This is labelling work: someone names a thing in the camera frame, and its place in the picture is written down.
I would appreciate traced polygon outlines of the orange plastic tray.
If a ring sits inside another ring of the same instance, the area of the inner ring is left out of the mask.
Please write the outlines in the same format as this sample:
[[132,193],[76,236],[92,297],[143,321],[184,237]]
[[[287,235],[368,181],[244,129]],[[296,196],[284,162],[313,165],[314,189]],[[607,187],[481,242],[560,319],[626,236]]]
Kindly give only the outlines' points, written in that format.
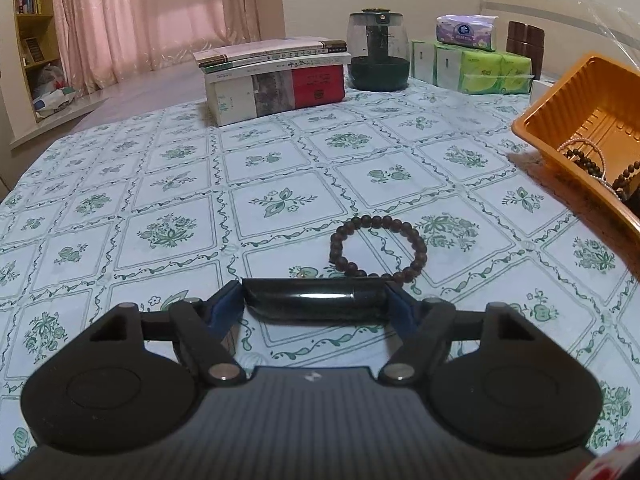
[[[512,131],[616,220],[633,240],[639,217],[613,191],[613,182],[639,159],[639,71],[588,53],[512,124]],[[575,142],[604,166],[601,183],[570,162]]]

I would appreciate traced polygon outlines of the jewelry pile in tray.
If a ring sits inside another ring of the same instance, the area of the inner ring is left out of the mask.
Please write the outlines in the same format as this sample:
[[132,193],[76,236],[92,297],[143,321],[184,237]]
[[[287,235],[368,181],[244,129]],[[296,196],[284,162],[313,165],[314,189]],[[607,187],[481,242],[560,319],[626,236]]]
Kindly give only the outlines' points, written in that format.
[[640,162],[634,160],[625,167],[613,181],[606,176],[606,159],[602,150],[593,141],[583,136],[575,136],[560,144],[556,149],[566,159],[585,171],[589,177],[602,184],[620,202],[630,203],[639,197]]

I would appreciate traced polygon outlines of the floral green white tablecloth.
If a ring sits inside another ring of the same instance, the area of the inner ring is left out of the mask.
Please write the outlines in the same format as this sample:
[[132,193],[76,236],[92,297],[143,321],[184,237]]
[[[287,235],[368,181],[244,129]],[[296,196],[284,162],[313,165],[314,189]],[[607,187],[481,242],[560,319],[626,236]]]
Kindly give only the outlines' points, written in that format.
[[106,310],[164,310],[234,278],[332,278],[330,234],[356,214],[420,231],[412,296],[503,301],[584,363],[603,393],[594,452],[637,439],[638,257],[514,136],[526,105],[414,82],[217,128],[184,99],[55,141],[1,205],[2,467],[35,446],[26,378]]

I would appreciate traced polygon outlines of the stack of books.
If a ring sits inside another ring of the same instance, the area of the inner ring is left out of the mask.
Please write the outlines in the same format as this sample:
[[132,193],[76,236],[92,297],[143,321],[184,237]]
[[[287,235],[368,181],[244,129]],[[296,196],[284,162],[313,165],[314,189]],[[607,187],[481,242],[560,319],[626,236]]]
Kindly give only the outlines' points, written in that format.
[[343,40],[271,39],[195,52],[218,127],[340,102],[350,54]]

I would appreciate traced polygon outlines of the green tissue pack bundle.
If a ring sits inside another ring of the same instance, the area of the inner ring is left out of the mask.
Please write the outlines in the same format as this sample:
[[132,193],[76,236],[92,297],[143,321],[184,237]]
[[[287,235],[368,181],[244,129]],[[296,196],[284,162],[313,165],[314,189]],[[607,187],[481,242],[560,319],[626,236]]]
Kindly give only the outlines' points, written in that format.
[[470,96],[529,94],[534,79],[526,56],[419,40],[411,41],[411,76]]

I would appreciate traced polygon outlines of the glass teapot dark green base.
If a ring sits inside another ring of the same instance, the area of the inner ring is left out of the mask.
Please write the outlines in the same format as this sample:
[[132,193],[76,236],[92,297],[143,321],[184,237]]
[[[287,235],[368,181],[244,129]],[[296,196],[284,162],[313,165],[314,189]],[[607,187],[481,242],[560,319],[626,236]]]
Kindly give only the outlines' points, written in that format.
[[410,70],[404,16],[388,9],[363,9],[349,15],[347,49],[350,84],[363,91],[405,89]]

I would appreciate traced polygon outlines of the wooden bookshelf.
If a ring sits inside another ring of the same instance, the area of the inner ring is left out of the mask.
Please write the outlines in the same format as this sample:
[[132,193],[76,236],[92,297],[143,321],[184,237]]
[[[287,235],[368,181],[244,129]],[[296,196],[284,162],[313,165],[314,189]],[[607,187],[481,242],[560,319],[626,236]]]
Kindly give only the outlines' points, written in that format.
[[44,86],[42,73],[50,66],[61,67],[53,0],[13,0],[12,16],[20,74],[26,89],[27,117],[38,125],[41,118],[35,112],[32,100]]

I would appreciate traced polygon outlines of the bags on windowsill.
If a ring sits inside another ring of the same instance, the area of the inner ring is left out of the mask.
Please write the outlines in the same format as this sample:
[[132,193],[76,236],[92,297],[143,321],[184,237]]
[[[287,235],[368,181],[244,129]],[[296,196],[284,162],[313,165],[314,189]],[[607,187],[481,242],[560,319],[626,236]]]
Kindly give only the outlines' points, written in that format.
[[61,67],[53,64],[44,66],[40,72],[32,105],[39,119],[48,118],[69,106],[75,99],[76,89],[66,82]]

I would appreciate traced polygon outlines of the purple tissue pack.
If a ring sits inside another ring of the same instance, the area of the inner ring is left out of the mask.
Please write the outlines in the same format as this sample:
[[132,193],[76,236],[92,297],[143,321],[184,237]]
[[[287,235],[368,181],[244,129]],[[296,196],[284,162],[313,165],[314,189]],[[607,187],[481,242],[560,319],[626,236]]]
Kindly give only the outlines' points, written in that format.
[[493,15],[442,15],[436,18],[435,37],[442,44],[496,50],[496,26]]

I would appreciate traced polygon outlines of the dark brown wooden box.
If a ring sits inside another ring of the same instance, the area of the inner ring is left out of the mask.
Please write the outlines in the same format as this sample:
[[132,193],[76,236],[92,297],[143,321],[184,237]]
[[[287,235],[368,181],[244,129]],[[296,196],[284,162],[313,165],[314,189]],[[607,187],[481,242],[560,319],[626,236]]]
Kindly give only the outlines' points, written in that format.
[[506,35],[506,50],[526,56],[532,61],[532,73],[538,80],[544,62],[544,30],[534,25],[510,21]]

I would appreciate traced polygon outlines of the pink curtain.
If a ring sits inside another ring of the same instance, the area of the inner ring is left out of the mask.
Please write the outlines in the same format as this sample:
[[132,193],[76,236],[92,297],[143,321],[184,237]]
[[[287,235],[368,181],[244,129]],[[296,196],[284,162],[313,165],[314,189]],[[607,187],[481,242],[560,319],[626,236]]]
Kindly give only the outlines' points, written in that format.
[[53,0],[53,14],[65,77],[84,93],[284,34],[282,0]]

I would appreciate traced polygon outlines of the clear plastic sheet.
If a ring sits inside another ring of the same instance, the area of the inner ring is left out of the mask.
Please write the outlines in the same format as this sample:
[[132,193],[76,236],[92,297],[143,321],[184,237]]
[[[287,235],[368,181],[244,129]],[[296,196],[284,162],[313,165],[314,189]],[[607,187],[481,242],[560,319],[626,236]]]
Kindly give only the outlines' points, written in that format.
[[497,37],[506,43],[510,21],[544,30],[542,72],[559,77],[588,53],[636,70],[639,13],[596,0],[480,0],[480,12],[498,18]]

